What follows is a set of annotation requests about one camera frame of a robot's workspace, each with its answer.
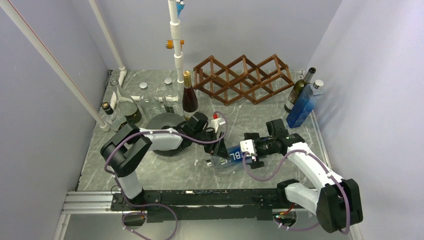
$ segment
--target glass bottle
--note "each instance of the glass bottle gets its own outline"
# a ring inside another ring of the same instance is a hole
[[[199,108],[198,98],[192,86],[192,78],[189,71],[185,71],[184,77],[184,94],[182,95],[182,109],[184,118],[188,121]]]
[[[149,121],[154,116],[163,113],[161,103],[149,92],[149,87],[146,82],[140,83],[141,95],[140,101],[138,102],[141,106],[141,110],[144,113],[144,117]]]
[[[290,95],[288,95],[288,99],[284,104],[284,109],[286,112],[290,113],[296,101],[298,100],[298,97],[301,95],[305,86],[311,82],[312,76],[316,71],[317,70],[315,69],[315,67],[311,67],[307,71],[306,76],[304,78],[302,75],[300,75],[300,79],[294,84],[294,87],[291,90]]]
[[[119,111],[114,111],[109,102],[103,102],[101,104],[101,108],[106,113],[104,121],[113,131],[118,132],[125,124],[127,124],[127,120],[124,115],[122,115]]]
[[[296,104],[294,104],[291,112],[288,114],[286,120],[290,128],[300,127],[309,113],[312,112],[317,102],[324,95],[322,86],[324,82],[321,80],[316,80],[314,84],[308,84],[299,98],[297,99]]]
[[[116,94],[116,108],[125,116],[128,123],[140,126],[142,124],[142,113],[134,99],[122,89],[117,79],[112,79],[110,85],[114,87]]]
[[[165,91],[163,92],[162,101],[167,113],[175,113],[184,116],[183,106],[181,105],[181,94],[175,90],[172,85],[172,79],[165,79]]]

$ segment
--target table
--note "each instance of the table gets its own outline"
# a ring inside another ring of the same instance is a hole
[[[117,78],[118,74],[119,71],[114,71],[111,78]],[[139,84],[146,82],[151,91],[160,94],[165,88],[165,78],[175,80],[177,78],[176,71],[131,70],[124,80],[123,89],[131,95],[138,95],[141,92]],[[276,80],[273,84],[274,88],[279,88],[287,83],[283,80]],[[227,148],[239,144],[244,139],[243,133],[246,132],[256,132],[261,137],[267,136],[266,122],[282,118],[289,133],[298,133],[303,137],[311,150],[328,165],[327,154],[314,113],[309,115],[301,127],[288,128],[285,121],[287,113],[283,106],[290,91],[291,88],[257,105],[253,105],[249,100],[242,98],[229,106],[224,106],[221,102],[197,90],[198,111],[209,117],[212,117],[214,111],[225,114],[229,124],[225,137]],[[105,91],[103,100],[109,101],[112,92],[113,90],[109,86]],[[255,93],[257,97],[260,97],[265,94],[265,91],[259,90]],[[231,99],[232,94],[235,93],[228,93],[229,99]],[[100,148],[113,134],[111,130],[103,132],[98,125],[95,126],[77,186],[78,191],[109,191],[115,184],[112,176],[103,170],[105,160],[100,155]],[[252,172],[257,176],[268,176],[276,168],[282,157],[280,154],[268,156],[263,159],[265,167],[254,169]],[[311,182],[299,168],[289,161],[282,165],[280,171],[272,180],[259,182],[246,174],[242,164],[235,164],[223,169],[208,168],[205,164],[205,160],[208,158],[209,155],[203,151],[203,146],[197,144],[192,144],[180,154],[172,157],[159,156],[153,152],[148,152],[138,166],[136,173],[146,190],[275,188],[277,183],[287,179],[297,179],[306,187],[313,188]]]

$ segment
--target wall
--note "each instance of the wall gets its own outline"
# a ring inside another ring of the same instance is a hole
[[[109,69],[118,69],[86,0],[72,0]],[[242,54],[259,63],[277,54],[304,69],[341,0],[187,0],[181,12],[184,68],[214,55],[229,64]],[[174,69],[167,1],[97,0],[129,69]]]
[[[12,0],[94,106],[107,69],[70,1]],[[52,239],[95,121],[0,9],[0,239]]]
[[[424,2],[344,0],[309,66],[336,171],[361,190],[365,239],[422,239]]]

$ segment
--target blue object on pipe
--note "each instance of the blue object on pipe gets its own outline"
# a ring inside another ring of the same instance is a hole
[[[177,1],[177,3],[176,3],[176,14],[177,14],[178,18],[180,18],[180,13],[184,9],[185,5],[186,5],[186,3],[183,2],[182,0],[179,1],[179,2]]]

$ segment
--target bottle cap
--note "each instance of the bottle cap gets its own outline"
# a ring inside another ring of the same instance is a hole
[[[315,80],[315,82],[313,83],[313,88],[314,89],[319,89],[324,85],[324,82],[322,80]]]
[[[147,89],[147,83],[145,83],[145,82],[140,83],[140,85],[139,85],[139,86],[140,86],[140,88],[141,88],[141,89],[143,89],[143,90],[144,90],[144,89]]]
[[[172,79],[171,78],[166,78],[165,79],[165,85],[172,85]]]
[[[107,101],[101,103],[101,108],[107,115],[111,115],[114,113],[114,109],[111,107],[111,105]]]
[[[112,80],[110,80],[110,85],[111,86],[116,86],[116,85],[118,85],[118,79],[116,79],[116,78],[114,78],[114,79],[112,79]]]

